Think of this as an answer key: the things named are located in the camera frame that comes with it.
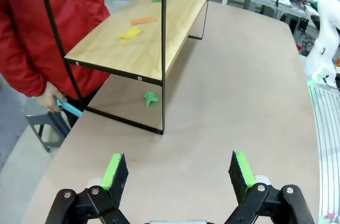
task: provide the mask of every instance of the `plastic stool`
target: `plastic stool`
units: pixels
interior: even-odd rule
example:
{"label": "plastic stool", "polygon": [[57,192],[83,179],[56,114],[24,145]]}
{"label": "plastic stool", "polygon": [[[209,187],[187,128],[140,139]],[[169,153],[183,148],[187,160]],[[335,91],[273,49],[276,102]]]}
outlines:
{"label": "plastic stool", "polygon": [[[24,114],[47,152],[50,152],[51,147],[60,147],[70,132],[70,128],[64,121],[61,113],[51,113],[47,109],[39,106],[37,101],[33,98],[27,99],[24,107]],[[39,131],[36,130],[35,125],[40,125]],[[42,140],[41,136],[43,134],[44,125],[50,125],[52,127],[60,137],[59,142],[44,142]]]}

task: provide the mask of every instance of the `white slatted panel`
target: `white slatted panel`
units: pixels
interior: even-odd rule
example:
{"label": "white slatted panel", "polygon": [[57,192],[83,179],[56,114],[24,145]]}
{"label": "white slatted panel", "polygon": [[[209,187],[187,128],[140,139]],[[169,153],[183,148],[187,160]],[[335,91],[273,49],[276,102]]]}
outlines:
{"label": "white slatted panel", "polygon": [[340,93],[309,85],[320,161],[320,215],[340,215]]}

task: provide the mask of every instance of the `blue handle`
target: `blue handle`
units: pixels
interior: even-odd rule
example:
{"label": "blue handle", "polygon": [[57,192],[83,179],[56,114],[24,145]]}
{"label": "blue handle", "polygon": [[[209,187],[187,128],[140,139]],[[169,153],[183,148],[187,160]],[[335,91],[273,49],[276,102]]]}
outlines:
{"label": "blue handle", "polygon": [[61,102],[59,99],[57,99],[57,105],[61,106],[63,109],[69,111],[70,113],[76,115],[77,117],[80,117],[83,112],[76,109],[73,105],[70,105],[67,102]]}

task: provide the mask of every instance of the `wooden shelf board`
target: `wooden shelf board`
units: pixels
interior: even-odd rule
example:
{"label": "wooden shelf board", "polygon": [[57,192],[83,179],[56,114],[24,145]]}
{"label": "wooden shelf board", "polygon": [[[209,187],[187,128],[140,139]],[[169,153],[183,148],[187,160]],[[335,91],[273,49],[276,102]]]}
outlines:
{"label": "wooden shelf board", "polygon": [[[206,1],[167,0],[167,75]],[[92,30],[65,57],[161,80],[161,5],[151,0],[133,0]],[[131,20],[150,16],[154,17],[154,23],[137,25],[141,33],[135,38],[119,38],[133,27]]]}

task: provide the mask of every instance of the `screw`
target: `screw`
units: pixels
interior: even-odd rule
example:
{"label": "screw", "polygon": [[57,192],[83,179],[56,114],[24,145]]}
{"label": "screw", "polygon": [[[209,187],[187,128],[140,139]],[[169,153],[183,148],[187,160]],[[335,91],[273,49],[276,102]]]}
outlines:
{"label": "screw", "polygon": [[92,194],[93,194],[93,195],[97,195],[98,193],[99,193],[99,189],[94,188],[94,189],[92,190]]}
{"label": "screw", "polygon": [[258,190],[258,191],[261,191],[261,192],[262,192],[262,191],[265,191],[265,189],[266,189],[266,188],[265,188],[263,185],[259,185],[259,186],[257,187],[257,190]]}
{"label": "screw", "polygon": [[287,193],[288,193],[288,194],[292,194],[293,192],[294,192],[293,188],[290,188],[290,187],[287,188]]}
{"label": "screw", "polygon": [[67,191],[64,193],[64,198],[68,199],[71,196],[71,192]]}

